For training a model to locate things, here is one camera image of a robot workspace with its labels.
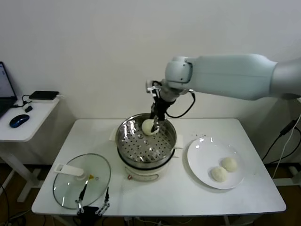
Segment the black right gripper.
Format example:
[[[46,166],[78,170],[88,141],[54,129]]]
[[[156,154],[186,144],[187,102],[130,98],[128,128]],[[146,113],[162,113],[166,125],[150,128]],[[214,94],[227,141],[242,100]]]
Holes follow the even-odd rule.
[[[175,101],[168,102],[160,97],[156,97],[154,100],[155,102],[151,106],[150,113],[150,119],[153,120],[151,132],[158,133],[160,129],[160,121],[165,120],[165,113],[167,112],[168,108],[175,103]]]

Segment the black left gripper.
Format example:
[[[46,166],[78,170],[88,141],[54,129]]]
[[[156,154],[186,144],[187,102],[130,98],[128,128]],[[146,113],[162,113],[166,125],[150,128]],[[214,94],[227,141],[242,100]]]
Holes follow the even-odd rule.
[[[103,205],[101,207],[83,206],[82,201],[87,189],[88,181],[85,182],[84,188],[81,190],[79,197],[75,200],[77,205],[77,214],[80,214],[81,226],[93,226],[110,207],[109,204],[109,187],[107,187]]]

